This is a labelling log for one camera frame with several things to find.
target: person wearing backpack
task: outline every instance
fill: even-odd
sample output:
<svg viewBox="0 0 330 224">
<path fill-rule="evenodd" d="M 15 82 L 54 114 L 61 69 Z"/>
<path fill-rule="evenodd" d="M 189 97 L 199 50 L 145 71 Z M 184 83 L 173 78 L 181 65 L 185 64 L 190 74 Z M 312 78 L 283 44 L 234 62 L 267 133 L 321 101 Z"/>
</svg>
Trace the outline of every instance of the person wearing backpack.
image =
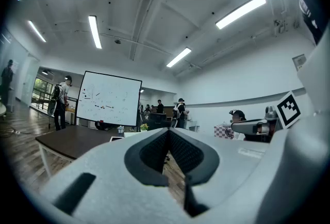
<svg viewBox="0 0 330 224">
<path fill-rule="evenodd" d="M 173 108 L 173 118 L 172 118 L 172 127 L 184 128 L 185 115 L 189 113 L 189 110 L 186 110 L 184 100 L 180 98 L 178 103 Z"/>
<path fill-rule="evenodd" d="M 56 109 L 54 112 L 54 123 L 55 123 L 55 128 L 57 131 L 61 129 L 65 129 L 65 110 L 67 107 L 67 98 L 68 98 L 68 92 L 69 92 L 69 87 L 72 82 L 71 76 L 67 75 L 65 82 L 62 82 L 59 84 L 60 88 L 60 93 L 58 96 L 58 99 L 56 100 Z M 58 116 L 61 118 L 61 127 L 60 124 L 58 123 Z"/>
</svg>

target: floor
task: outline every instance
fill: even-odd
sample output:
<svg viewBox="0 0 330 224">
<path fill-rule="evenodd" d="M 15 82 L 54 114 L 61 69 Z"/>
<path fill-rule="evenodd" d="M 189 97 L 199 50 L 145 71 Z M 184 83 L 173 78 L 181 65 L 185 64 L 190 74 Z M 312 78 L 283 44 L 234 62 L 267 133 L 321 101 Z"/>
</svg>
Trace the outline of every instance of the floor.
<svg viewBox="0 0 330 224">
<path fill-rule="evenodd" d="M 8 163 L 16 179 L 35 191 L 39 191 L 48 181 L 35 137 L 55 130 L 54 119 L 51 118 L 50 121 L 51 128 L 48 130 L 48 116 L 19 101 L 16 101 L 13 113 L 7 113 L 4 121 L 0 119 L 0 143 L 8 157 Z M 51 153 L 49 157 L 54 174 L 70 163 Z M 169 191 L 173 198 L 183 206 L 184 174 L 170 153 L 169 157 L 163 173 L 169 178 Z"/>
</svg>

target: checkerboard pattern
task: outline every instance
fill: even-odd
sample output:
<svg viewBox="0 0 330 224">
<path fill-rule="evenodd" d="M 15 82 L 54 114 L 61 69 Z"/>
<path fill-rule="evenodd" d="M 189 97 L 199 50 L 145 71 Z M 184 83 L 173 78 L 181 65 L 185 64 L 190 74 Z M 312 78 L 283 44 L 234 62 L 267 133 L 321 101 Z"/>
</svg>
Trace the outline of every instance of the checkerboard pattern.
<svg viewBox="0 0 330 224">
<path fill-rule="evenodd" d="M 230 127 L 223 127 L 217 125 L 214 127 L 214 136 L 225 139 L 232 139 L 234 137 L 234 132 Z"/>
</svg>

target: ceiling fixture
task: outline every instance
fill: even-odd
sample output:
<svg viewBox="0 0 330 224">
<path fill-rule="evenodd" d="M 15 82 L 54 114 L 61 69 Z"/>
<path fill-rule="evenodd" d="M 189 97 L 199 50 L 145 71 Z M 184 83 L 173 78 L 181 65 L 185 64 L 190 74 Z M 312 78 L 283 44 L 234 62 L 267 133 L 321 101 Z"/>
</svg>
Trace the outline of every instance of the ceiling fixture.
<svg viewBox="0 0 330 224">
<path fill-rule="evenodd" d="M 244 16 L 245 14 L 251 12 L 252 10 L 264 5 L 266 0 L 250 0 L 249 2 L 245 3 L 244 5 L 238 7 L 227 16 L 222 18 L 220 21 L 216 22 L 216 26 L 219 29 L 223 29 L 225 26 L 230 24 L 231 22 L 239 19 L 240 17 Z"/>
<path fill-rule="evenodd" d="M 181 52 L 178 56 L 176 56 L 168 65 L 167 67 L 172 67 L 175 65 L 178 61 L 180 61 L 183 57 L 185 57 L 187 54 L 191 52 L 191 49 L 185 48 L 183 52 Z"/>
<path fill-rule="evenodd" d="M 5 35 L 3 35 L 2 33 L 1 33 L 1 35 L 2 35 L 2 37 L 5 38 L 6 41 L 8 41 L 8 43 L 11 43 L 11 42 L 5 37 Z"/>
<path fill-rule="evenodd" d="M 39 38 L 43 41 L 46 42 L 46 40 L 43 38 L 43 36 L 40 34 L 40 32 L 37 30 L 37 28 L 35 27 L 35 25 L 33 24 L 33 22 L 31 20 L 28 21 L 31 28 L 33 28 L 33 30 L 37 33 L 37 35 L 39 36 Z"/>
<path fill-rule="evenodd" d="M 88 17 L 88 20 L 89 20 L 89 25 L 91 26 L 91 30 L 92 30 L 92 35 L 93 35 L 93 39 L 94 39 L 94 42 L 95 42 L 95 46 L 98 49 L 102 49 L 100 37 L 98 35 L 98 30 L 97 30 L 96 16 L 90 15 Z"/>
</svg>

